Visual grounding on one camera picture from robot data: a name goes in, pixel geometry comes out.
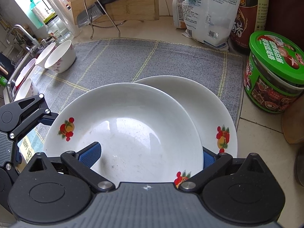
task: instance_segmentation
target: food container with green lid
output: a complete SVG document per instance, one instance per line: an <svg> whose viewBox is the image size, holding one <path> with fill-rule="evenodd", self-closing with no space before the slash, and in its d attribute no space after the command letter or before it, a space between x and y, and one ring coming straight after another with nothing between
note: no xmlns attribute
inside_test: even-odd
<svg viewBox="0 0 304 228"><path fill-rule="evenodd" d="M250 36L245 90L261 109L283 112L304 90L304 52L289 39L268 31Z"/></svg>

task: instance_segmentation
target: gray cloth mat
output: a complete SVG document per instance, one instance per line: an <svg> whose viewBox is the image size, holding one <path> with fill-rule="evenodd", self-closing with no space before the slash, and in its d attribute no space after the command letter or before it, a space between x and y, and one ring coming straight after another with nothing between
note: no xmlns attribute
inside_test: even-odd
<svg viewBox="0 0 304 228"><path fill-rule="evenodd" d="M213 49L140 39L107 39L74 45L76 60L65 72L38 68L31 77L52 112L60 113L85 92L115 82L155 75L189 78L215 93L236 122L242 87L243 60ZM34 152L42 151L49 126L28 134Z"/></svg>

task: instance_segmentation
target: plastic bag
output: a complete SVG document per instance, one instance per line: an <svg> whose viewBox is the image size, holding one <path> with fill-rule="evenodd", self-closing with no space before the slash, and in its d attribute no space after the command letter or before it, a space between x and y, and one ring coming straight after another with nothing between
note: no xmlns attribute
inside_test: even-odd
<svg viewBox="0 0 304 228"><path fill-rule="evenodd" d="M183 2L188 37L218 50L228 50L228 37L240 0L197 0Z"/></svg>

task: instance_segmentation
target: silver bolt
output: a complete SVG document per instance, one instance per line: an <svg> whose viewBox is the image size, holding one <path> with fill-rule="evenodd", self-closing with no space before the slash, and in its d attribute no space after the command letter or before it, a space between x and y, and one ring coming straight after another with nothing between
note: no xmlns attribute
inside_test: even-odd
<svg viewBox="0 0 304 228"><path fill-rule="evenodd" d="M97 184L100 189L108 189L113 186L113 184L109 181L102 181Z"/></svg>
<svg viewBox="0 0 304 228"><path fill-rule="evenodd" d="M196 184L194 182L183 182L180 186L184 189L194 189Z"/></svg>

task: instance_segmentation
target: faucet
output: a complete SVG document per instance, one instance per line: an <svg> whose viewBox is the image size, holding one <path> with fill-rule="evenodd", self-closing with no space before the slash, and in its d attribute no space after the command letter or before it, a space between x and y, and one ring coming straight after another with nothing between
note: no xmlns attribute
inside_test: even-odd
<svg viewBox="0 0 304 228"><path fill-rule="evenodd" d="M21 25L19 24L16 24L13 26L13 28L7 33L6 37L5 37L5 40L7 42L8 45L10 45L10 42L9 42L9 35L11 34L12 30L14 28L19 28L30 40L31 42L36 45L36 48L38 48L39 50L42 49L42 45L37 41L37 39L33 38Z"/></svg>

